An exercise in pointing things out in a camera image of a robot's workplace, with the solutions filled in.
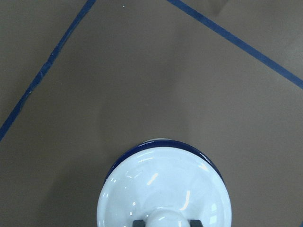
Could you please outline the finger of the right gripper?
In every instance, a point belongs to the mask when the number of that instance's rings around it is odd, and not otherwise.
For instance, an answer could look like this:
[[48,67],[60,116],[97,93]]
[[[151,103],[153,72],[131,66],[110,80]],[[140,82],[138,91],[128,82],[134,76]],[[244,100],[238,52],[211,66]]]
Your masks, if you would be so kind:
[[192,219],[189,221],[190,227],[203,227],[203,224],[200,220]]
[[132,227],[145,227],[145,221],[144,220],[134,220]]

